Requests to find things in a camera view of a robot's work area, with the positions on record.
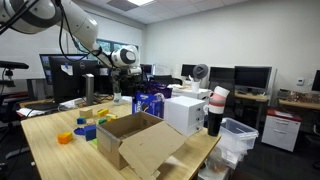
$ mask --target cup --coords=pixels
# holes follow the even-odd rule
[[[191,82],[191,92],[199,92],[199,87],[200,87],[200,81],[199,82],[195,82],[195,81]]]
[[[122,104],[121,93],[114,93],[113,104],[116,105],[116,106],[119,106],[119,105]]]

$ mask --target black monitor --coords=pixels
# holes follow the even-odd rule
[[[65,57],[63,56],[63,54],[39,54],[39,56],[42,63],[44,75],[47,80],[47,84],[52,85],[49,57],[56,57],[56,58],[65,58]],[[66,56],[69,59],[77,60],[82,58],[83,54],[66,54]]]
[[[320,92],[320,70],[317,70],[317,72],[316,72],[316,76],[314,77],[311,90]]]
[[[211,67],[209,81],[213,79],[234,79],[234,68]]]
[[[65,58],[49,57],[49,64],[55,103],[84,97],[86,79],[83,75],[90,73],[98,76],[100,74],[98,61],[94,60],[71,62]]]
[[[193,77],[193,68],[196,65],[192,64],[182,64],[182,69],[181,69],[181,76],[191,76]]]
[[[140,66],[146,74],[152,73],[152,64],[140,64]]]
[[[272,67],[235,66],[236,89],[266,91],[271,70]]]

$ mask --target keyboard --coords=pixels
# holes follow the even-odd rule
[[[35,104],[27,104],[25,108],[39,110],[39,111],[49,111],[58,109],[59,104],[53,102],[44,102],[44,103],[35,103]]]

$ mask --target orange object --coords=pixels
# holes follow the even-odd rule
[[[71,132],[58,134],[58,142],[60,144],[68,144],[72,139],[73,139],[73,136]]]

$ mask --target box flap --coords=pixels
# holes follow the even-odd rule
[[[159,166],[186,139],[163,121],[124,139],[119,152],[142,179],[156,179]]]

